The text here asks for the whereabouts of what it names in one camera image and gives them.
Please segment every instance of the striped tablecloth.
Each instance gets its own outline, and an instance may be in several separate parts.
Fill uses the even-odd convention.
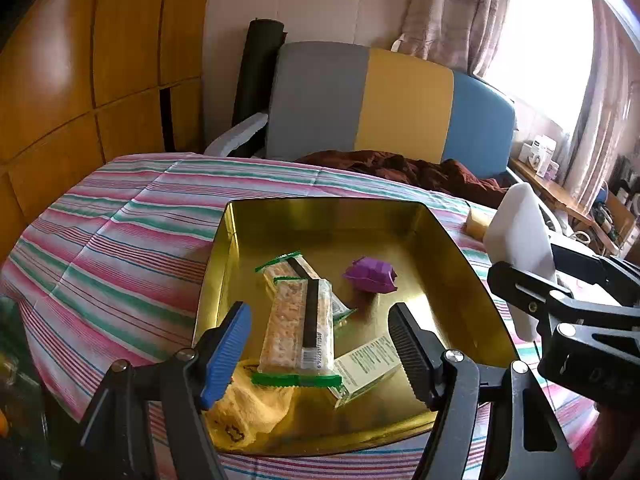
[[[225,205],[239,198],[357,196],[423,202],[484,282],[482,244],[463,233],[469,204],[380,178],[257,159],[193,153],[120,157],[86,177],[22,234],[7,258],[0,292],[17,301],[34,363],[48,389],[79,420],[116,359],[164,360],[191,341],[211,243]],[[492,210],[481,208],[491,214]],[[536,370],[533,344],[517,339]],[[577,447],[595,419],[591,401],[540,378],[565,435]],[[161,412],[151,413],[159,470],[175,476]],[[482,408],[467,463],[477,478],[488,410]],[[229,478],[411,478],[427,435],[339,456],[305,459],[223,455]]]

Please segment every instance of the window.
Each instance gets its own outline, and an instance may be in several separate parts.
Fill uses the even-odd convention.
[[[573,132],[592,53],[591,0],[510,0],[484,79]]]

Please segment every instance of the purple crumpled wrapper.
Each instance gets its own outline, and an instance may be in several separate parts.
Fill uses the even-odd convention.
[[[398,290],[394,285],[398,275],[391,264],[368,256],[355,260],[343,276],[359,290],[380,294]]]

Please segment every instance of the silver screw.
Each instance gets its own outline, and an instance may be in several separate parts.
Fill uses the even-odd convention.
[[[117,361],[111,363],[112,372],[123,372],[127,368],[129,368],[129,361],[127,361],[126,359],[118,359]]]
[[[565,298],[565,295],[559,290],[552,290],[549,292],[549,295],[554,298],[554,300],[562,301]]]
[[[527,364],[522,361],[514,361],[513,363],[511,363],[511,368],[513,368],[514,372],[517,372],[519,374],[526,374],[529,370]]]
[[[180,361],[191,361],[196,357],[196,351],[193,348],[183,348],[182,350],[178,350],[175,356],[180,359]]]
[[[462,359],[465,358],[465,355],[460,350],[447,350],[444,352],[444,357],[447,361],[451,361],[452,363],[459,363]]]
[[[560,323],[558,325],[558,332],[565,337],[573,337],[575,335],[575,326],[569,323]]]

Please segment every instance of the gold tray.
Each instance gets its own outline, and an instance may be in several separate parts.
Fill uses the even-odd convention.
[[[254,268],[297,250],[347,306],[358,307],[335,328],[336,357],[387,332],[389,308],[404,301],[446,348],[494,366],[517,358],[486,289],[429,209],[367,198],[230,202],[202,284],[194,342],[242,300],[253,315],[242,359],[257,362],[271,301]],[[376,295],[354,290],[342,274],[361,256],[391,263],[398,290]],[[381,446],[429,430],[436,415],[415,398],[402,368],[345,406],[334,410],[334,402],[325,389],[297,388],[284,420],[242,453],[295,456]]]

